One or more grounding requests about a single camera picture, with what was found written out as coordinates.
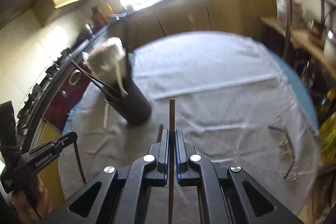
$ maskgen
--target wooden dowel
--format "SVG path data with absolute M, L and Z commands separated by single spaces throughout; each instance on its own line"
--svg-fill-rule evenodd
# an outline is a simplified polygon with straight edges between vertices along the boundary
M 168 224 L 172 224 L 174 200 L 174 134 L 175 134 L 175 99 L 169 100 L 169 197 Z

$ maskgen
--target white cloth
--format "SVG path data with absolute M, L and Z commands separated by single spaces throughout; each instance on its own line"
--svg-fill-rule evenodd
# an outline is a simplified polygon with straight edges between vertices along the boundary
M 239 164 L 297 214 L 316 177 L 320 147 L 311 123 L 268 50 L 250 38 L 221 32 L 192 32 L 159 39 L 135 51 L 134 82 L 152 105 L 140 127 L 109 107 L 104 128 L 104 95 L 90 84 L 70 121 L 87 179 L 107 165 L 130 165 L 148 153 L 159 125 L 168 128 L 169 99 L 176 100 L 176 128 L 184 140 L 215 164 Z M 283 134 L 267 126 L 280 115 L 293 142 L 297 180 L 284 180 L 291 165 L 279 144 Z M 82 186 L 74 150 L 60 156 L 68 198 Z M 168 188 L 152 188 L 146 223 L 166 223 Z M 194 187 L 174 189 L 174 223 L 199 223 Z

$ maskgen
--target wooden shelf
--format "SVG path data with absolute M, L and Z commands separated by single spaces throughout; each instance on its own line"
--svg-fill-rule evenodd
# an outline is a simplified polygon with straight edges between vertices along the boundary
M 274 17 L 261 17 L 261 22 L 276 30 L 283 37 L 286 37 L 286 25 Z
M 278 33 L 286 36 L 286 27 L 277 21 L 276 18 L 261 18 L 261 21 L 276 30 Z M 305 48 L 315 59 L 320 61 L 323 67 L 330 73 L 332 78 L 336 80 L 336 70 L 332 67 L 329 61 L 326 59 L 323 54 L 323 50 L 319 48 L 317 45 L 313 44 L 308 38 L 306 29 L 292 29 L 291 30 L 292 38 L 291 42 L 293 43 L 293 47 L 303 47 Z

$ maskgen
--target hand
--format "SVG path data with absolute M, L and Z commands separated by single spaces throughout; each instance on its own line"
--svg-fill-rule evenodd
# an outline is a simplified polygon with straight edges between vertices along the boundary
M 31 181 L 31 188 L 33 194 L 37 200 L 37 212 L 41 218 L 44 218 L 52 211 L 52 204 L 49 200 L 49 194 L 47 189 L 44 188 L 42 180 L 36 176 Z M 22 191 L 12 193 L 14 207 L 18 213 L 19 218 L 25 224 L 34 224 L 35 220 L 38 220 L 38 216 L 34 212 L 33 208 L 27 201 L 25 193 Z

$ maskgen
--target black clamp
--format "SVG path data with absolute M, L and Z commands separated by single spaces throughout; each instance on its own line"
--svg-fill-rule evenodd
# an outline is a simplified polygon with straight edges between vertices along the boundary
M 107 166 L 43 223 L 144 223 L 151 187 L 164 187 L 168 179 L 168 130 L 148 155 L 131 166 Z
M 299 224 L 291 211 L 240 166 L 214 166 L 175 131 L 177 181 L 197 186 L 201 223 Z
M 16 144 L 15 146 L 6 146 L 5 143 L 1 143 L 1 152 L 6 166 L 0 175 L 0 181 L 5 192 L 23 191 L 38 215 L 36 211 L 37 201 L 31 189 L 31 180 L 38 172 L 57 159 L 65 147 L 72 143 L 76 144 L 76 141 L 77 134 L 70 132 L 58 140 L 45 143 L 23 155 L 21 155 L 20 149 Z M 81 174 L 83 174 L 80 162 L 79 168 Z

